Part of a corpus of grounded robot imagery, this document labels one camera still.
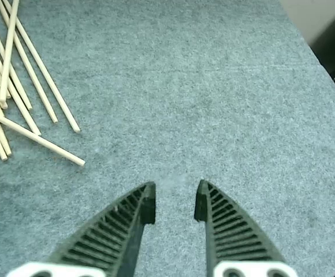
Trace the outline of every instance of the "table surface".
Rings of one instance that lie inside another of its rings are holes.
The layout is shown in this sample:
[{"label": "table surface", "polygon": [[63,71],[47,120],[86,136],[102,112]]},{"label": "table surface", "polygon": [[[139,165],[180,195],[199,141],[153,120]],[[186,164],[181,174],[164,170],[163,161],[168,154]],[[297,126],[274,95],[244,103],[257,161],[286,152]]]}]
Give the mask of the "table surface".
[{"label": "table surface", "polygon": [[[87,163],[7,130],[0,276],[45,260],[150,180],[157,222],[135,276],[204,276],[204,224],[193,219],[201,178],[235,199],[300,276],[335,274],[335,85],[278,1],[22,0],[18,15],[82,131],[45,85],[51,123],[15,51],[32,116],[44,138]],[[26,126],[9,105],[7,117]]]}]

